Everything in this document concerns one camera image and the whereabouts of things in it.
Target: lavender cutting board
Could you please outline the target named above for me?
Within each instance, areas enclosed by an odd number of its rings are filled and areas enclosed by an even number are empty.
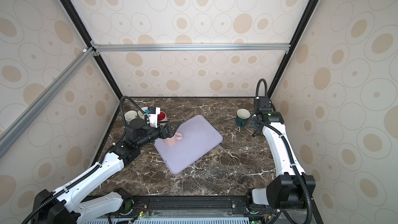
[[[202,115],[182,123],[177,132],[182,139],[174,146],[167,146],[160,138],[155,141],[156,149],[173,174],[180,173],[222,142],[221,134]]]

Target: black frame post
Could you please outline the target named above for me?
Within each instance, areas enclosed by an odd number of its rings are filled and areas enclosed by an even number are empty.
[[[285,71],[285,68],[290,60],[290,57],[293,55],[293,52],[296,49],[297,44],[300,41],[301,35],[304,32],[305,27],[307,26],[312,13],[315,10],[315,7],[317,5],[319,0],[309,0],[307,7],[304,10],[304,13],[300,19],[300,22],[297,25],[296,31],[293,34],[292,40],[290,41],[290,49],[289,51],[284,55],[281,64],[278,67],[278,70],[271,82],[271,85],[269,86],[268,89],[268,97],[271,97],[272,93],[275,91],[276,86],[278,85],[279,80],[282,77],[283,72]]]
[[[93,47],[95,51],[95,47],[92,45],[91,41],[92,38],[88,33],[86,27],[84,26],[82,19],[79,17],[75,7],[72,4],[71,0],[60,0],[62,6],[66,10],[67,14],[69,15],[70,19],[72,20],[73,24],[75,25],[76,29],[80,33],[83,38],[83,41],[86,43],[87,47]],[[108,80],[110,86],[112,87],[113,91],[115,92],[116,96],[120,99],[122,97],[122,92],[120,91],[119,87],[117,86],[114,78],[111,75],[108,67],[106,66],[105,62],[103,61],[99,52],[95,52],[94,59],[96,60],[99,68],[101,69],[102,73]]]

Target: wallpaper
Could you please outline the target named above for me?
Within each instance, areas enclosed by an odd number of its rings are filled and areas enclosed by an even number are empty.
[[[92,162],[119,101],[90,58],[0,159],[0,223],[21,223],[36,194]]]
[[[324,223],[396,223],[397,0],[321,0],[272,100]]]
[[[270,85],[283,50],[102,52],[123,95],[156,97],[254,96]]]
[[[57,0],[0,0],[0,135],[85,47]]]
[[[308,0],[74,0],[98,44],[289,42]]]

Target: pink mug handle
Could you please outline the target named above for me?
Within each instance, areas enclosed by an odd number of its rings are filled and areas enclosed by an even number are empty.
[[[182,139],[182,134],[179,132],[176,132],[174,135],[179,135],[179,137],[177,136],[176,139]]]

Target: brown marble surface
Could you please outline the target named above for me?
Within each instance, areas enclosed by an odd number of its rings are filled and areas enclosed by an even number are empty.
[[[200,114],[220,132],[223,141],[206,155],[174,175],[153,145],[145,146],[130,165],[114,174],[92,195],[106,195],[122,187],[132,195],[244,195],[266,187],[275,177],[275,164],[263,135],[252,138],[252,128],[239,129],[236,111],[253,109],[252,98],[136,98],[144,106],[157,106],[169,121],[187,121]],[[137,110],[129,101],[125,112]],[[123,132],[120,115],[102,152]]]

